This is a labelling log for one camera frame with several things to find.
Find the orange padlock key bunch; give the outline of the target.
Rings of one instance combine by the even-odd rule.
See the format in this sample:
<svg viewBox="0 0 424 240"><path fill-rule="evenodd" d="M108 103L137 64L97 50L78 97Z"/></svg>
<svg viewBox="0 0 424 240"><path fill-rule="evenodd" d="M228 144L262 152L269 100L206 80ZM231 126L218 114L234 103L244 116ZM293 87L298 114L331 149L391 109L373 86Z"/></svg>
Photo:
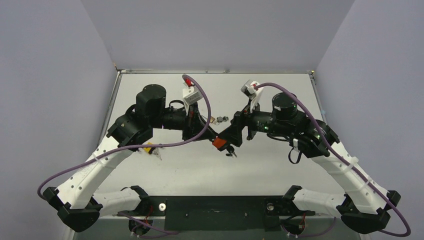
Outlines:
<svg viewBox="0 0 424 240"><path fill-rule="evenodd" d="M230 145L226 148L227 153L225 154L227 157L236 158L237 155L235 153L235 149Z"/></svg>

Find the orange padlock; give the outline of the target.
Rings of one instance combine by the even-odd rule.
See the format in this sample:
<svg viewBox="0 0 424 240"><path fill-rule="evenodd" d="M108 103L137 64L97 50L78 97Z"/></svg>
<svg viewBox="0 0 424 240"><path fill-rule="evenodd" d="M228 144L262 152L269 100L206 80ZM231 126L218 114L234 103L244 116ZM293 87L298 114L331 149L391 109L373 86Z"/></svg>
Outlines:
<svg viewBox="0 0 424 240"><path fill-rule="evenodd" d="M220 152L224 151L228 146L228 141L225 139L221 139L220 137L216 137L212 141L212 145Z"/></svg>

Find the brass padlock key bunch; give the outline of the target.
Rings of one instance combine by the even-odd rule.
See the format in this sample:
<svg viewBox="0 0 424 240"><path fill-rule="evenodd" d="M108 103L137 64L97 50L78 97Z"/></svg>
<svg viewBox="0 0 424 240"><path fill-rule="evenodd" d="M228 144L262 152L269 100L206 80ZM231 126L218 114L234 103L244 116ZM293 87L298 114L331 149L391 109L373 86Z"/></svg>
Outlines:
<svg viewBox="0 0 424 240"><path fill-rule="evenodd" d="M220 125L221 123L225 123L228 120L229 120L228 116L219 116L214 120L213 124L214 125Z"/></svg>

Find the brass padlock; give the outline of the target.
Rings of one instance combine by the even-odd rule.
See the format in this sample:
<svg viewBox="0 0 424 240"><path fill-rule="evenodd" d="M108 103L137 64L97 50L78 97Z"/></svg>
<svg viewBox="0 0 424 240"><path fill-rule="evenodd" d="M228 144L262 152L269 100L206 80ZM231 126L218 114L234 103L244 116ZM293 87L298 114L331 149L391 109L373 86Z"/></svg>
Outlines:
<svg viewBox="0 0 424 240"><path fill-rule="evenodd" d="M208 118L206 116L204 116L204 115L202 115L202 118L205 121L208 120ZM216 119L213 116L211 116L210 119L209 119L209 123L212 124L212 125L216 125L217 124L217 121L216 121Z"/></svg>

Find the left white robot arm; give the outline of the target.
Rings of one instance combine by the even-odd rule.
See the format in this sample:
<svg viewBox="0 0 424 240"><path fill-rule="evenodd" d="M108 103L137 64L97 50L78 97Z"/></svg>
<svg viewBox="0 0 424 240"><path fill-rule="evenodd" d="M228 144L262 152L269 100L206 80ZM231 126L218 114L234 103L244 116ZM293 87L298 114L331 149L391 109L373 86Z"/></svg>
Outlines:
<svg viewBox="0 0 424 240"><path fill-rule="evenodd" d="M97 190L118 165L148 146L154 129L181 131L182 141L173 143L174 147L215 139L209 121L199 115L198 101L207 99L199 84L187 84L182 108L166 106L166 96L163 86L146 85L136 95L135 104L115 120L87 161L70 169L70 178L57 187L40 185L38 195L56 210L67 227L80 233L103 216L121 212L143 215L149 210L150 197L140 186L111 193Z"/></svg>

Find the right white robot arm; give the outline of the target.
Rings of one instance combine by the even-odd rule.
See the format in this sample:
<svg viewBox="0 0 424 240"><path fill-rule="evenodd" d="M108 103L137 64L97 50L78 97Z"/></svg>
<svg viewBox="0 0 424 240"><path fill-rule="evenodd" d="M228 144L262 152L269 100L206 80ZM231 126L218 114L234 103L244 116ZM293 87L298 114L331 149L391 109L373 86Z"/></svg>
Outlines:
<svg viewBox="0 0 424 240"><path fill-rule="evenodd" d="M326 214L341 219L360 234L382 232L390 220L389 211L401 199L400 194L375 183L325 122L299 110L295 95L280 92L271 104L271 112L261 111L258 104L237 111L230 126L214 138L213 145L232 153L234 147L242 144L244 128L248 129L250 139L258 132L279 137L292 150L321 166L343 189L343 194L328 194L293 185L282 198L287 213Z"/></svg>

